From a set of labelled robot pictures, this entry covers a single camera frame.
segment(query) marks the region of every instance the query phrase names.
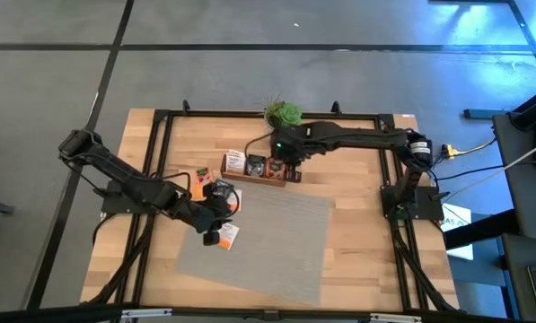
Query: wooden tabletop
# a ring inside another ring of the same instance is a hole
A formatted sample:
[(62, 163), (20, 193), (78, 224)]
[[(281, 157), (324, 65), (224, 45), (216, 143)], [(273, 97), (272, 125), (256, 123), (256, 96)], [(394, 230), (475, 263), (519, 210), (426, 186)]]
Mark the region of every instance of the wooden tabletop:
[[(139, 170), (144, 163), (153, 115), (153, 109), (131, 109), (119, 147), (118, 156)], [(395, 115), (394, 118), (396, 127), (417, 129), (417, 122), (412, 115)], [(333, 121), (343, 127), (373, 128), (372, 121)], [(162, 132), (163, 123), (156, 147), (160, 146)], [(193, 173), (194, 170), (207, 166), (217, 176), (220, 174), (222, 156), (228, 149), (243, 151), (246, 143), (265, 133), (262, 118), (176, 117), (173, 120), (164, 175), (179, 171)], [(159, 149), (156, 149), (153, 170), (158, 153)], [(250, 153), (269, 155), (268, 139), (253, 144)], [(389, 152), (388, 162), (391, 182), (395, 182)], [(333, 202), (327, 245), (322, 251), (325, 261), (321, 276), (320, 306), (315, 309), (401, 311), (391, 235), (382, 214), (379, 193), (382, 174), (378, 152), (369, 149), (339, 149), (325, 156), (313, 156), (302, 164), (300, 170), (303, 172), (302, 183), (288, 183), (283, 189), (325, 196)], [(177, 179), (177, 182), (186, 184), (185, 179)], [(120, 265), (130, 221), (130, 214), (119, 214), (99, 230), (83, 287), (82, 301), (94, 297)], [(457, 307), (441, 232), (429, 221), (414, 221), (414, 226), (424, 271), (444, 298)], [(176, 273), (174, 262), (180, 254), (186, 230), (192, 229), (180, 221), (160, 215), (156, 217), (142, 305), (314, 309), (311, 305), (281, 297)], [(130, 273), (126, 300), (131, 299), (136, 265)], [(418, 307), (413, 274), (408, 268), (407, 278), (412, 305)]]

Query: gray mat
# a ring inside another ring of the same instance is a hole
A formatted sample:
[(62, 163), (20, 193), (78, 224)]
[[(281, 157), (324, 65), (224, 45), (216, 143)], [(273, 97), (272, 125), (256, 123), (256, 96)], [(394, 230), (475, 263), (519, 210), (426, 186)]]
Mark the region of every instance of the gray mat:
[(176, 271), (318, 305), (330, 200), (229, 181), (242, 190), (232, 248), (205, 247), (188, 230)]

